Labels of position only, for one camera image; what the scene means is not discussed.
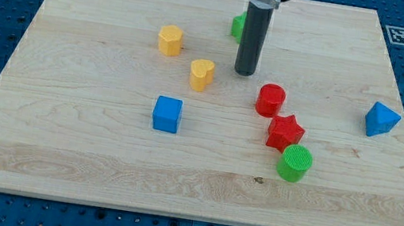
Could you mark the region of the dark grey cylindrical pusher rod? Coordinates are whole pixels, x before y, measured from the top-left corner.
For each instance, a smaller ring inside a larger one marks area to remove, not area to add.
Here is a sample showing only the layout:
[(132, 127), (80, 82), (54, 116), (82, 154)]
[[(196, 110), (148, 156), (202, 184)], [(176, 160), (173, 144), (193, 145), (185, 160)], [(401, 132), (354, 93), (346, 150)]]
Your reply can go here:
[(256, 72), (272, 11), (273, 9), (258, 7), (254, 2), (248, 4), (234, 67), (237, 74), (250, 76)]

